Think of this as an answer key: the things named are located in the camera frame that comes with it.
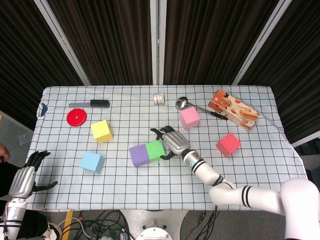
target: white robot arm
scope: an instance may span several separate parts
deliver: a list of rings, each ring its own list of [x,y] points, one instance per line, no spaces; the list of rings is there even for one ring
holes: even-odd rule
[[[47,151],[34,152],[24,167],[16,172],[9,190],[12,200],[7,202],[0,218],[0,240],[16,240],[27,208],[26,199],[33,192],[51,189],[58,183],[42,186],[35,183],[37,170],[49,154]]]
[[[161,158],[169,160],[181,156],[204,184],[212,186],[209,196],[216,206],[240,205],[286,216],[285,239],[313,240],[320,237],[320,194],[312,182],[290,179],[282,185],[280,193],[254,186],[237,188],[191,150],[190,142],[180,132],[170,126],[160,129],[164,133],[155,128],[151,131],[170,149],[170,153]]]

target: foam block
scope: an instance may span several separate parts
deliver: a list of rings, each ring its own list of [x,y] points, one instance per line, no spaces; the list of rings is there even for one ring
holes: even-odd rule
[[[105,143],[114,139],[106,120],[99,121],[91,125],[94,139],[99,143]]]
[[[241,142],[235,137],[235,135],[229,133],[228,135],[223,137],[215,146],[225,157],[227,157],[241,146]]]
[[[101,155],[86,151],[82,158],[80,167],[99,174],[104,162],[105,159]]]
[[[197,113],[197,110],[194,106],[189,107],[185,110],[182,110],[180,112],[179,118],[184,130],[188,130],[190,128],[196,127],[200,123],[200,116]]]
[[[135,167],[144,165],[144,164],[149,164],[149,156],[147,153],[147,148],[146,145],[139,145],[139,146],[134,146],[129,148],[131,159],[132,159],[132,164]]]
[[[145,144],[150,162],[160,160],[160,156],[166,155],[164,146],[160,140],[148,142]]]

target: yellow tape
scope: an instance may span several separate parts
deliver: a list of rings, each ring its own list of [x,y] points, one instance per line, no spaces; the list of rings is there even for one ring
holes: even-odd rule
[[[65,231],[67,231],[67,232],[63,235],[62,240],[68,240],[68,238],[69,238],[69,233],[70,233],[69,229],[71,228],[71,226],[68,226],[68,225],[71,224],[71,221],[72,221],[71,218],[72,218],[73,214],[74,214],[74,211],[68,211],[65,215],[65,219],[67,219],[67,220],[64,222],[64,228],[65,228],[64,232]]]

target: green cube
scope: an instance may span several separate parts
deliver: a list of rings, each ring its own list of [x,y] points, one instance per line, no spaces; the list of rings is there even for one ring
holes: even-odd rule
[[[158,161],[160,156],[166,155],[164,146],[160,140],[148,142],[145,144],[150,162]]]

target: yellow cube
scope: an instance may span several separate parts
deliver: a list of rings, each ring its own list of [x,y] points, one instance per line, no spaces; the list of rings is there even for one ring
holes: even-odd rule
[[[106,120],[91,125],[94,139],[99,143],[105,143],[114,139]]]

